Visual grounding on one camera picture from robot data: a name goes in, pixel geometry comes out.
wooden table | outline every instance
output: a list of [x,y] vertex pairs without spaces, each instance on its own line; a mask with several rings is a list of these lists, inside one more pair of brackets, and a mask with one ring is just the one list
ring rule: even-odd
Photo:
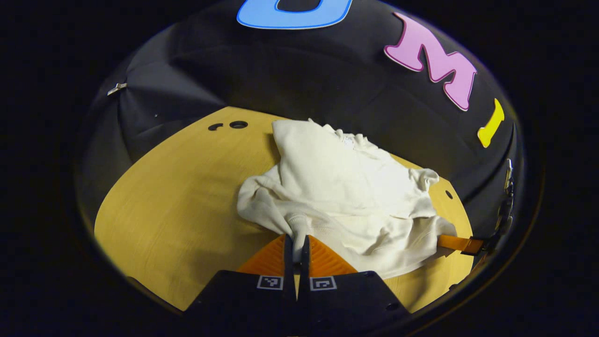
[[[277,119],[282,118],[227,107],[189,125],[137,161],[112,187],[96,219],[95,237],[113,263],[185,310],[218,270],[236,270],[275,239],[277,234],[240,218],[236,204],[244,180],[280,160],[271,126]],[[249,125],[234,129],[229,126],[233,121]],[[223,126],[209,131],[216,123]],[[451,184],[441,179],[430,195],[438,214],[455,225],[458,236],[470,237],[468,217]],[[385,282],[414,312],[468,275],[472,262],[472,257],[454,252]]]

foam letter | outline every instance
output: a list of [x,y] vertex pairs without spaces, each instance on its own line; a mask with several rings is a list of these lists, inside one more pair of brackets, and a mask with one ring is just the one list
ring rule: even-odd
[[345,18],[352,0],[320,0],[311,11],[290,12],[277,8],[279,0],[247,0],[237,21],[261,29],[311,29],[332,26]]
[[404,22],[404,31],[396,46],[385,47],[385,54],[410,70],[422,71],[424,65],[420,61],[420,51],[424,49],[431,81],[437,83],[451,72],[455,72],[453,80],[445,82],[443,90],[455,105],[467,111],[476,74],[474,65],[458,52],[446,55],[431,31],[403,14],[394,14]]
[[495,110],[493,111],[493,115],[487,122],[484,128],[480,128],[478,132],[478,136],[480,139],[480,143],[484,148],[487,148],[491,144],[491,139],[497,132],[497,128],[499,128],[499,124],[505,120],[505,115],[503,113],[503,108],[497,99],[495,99]]

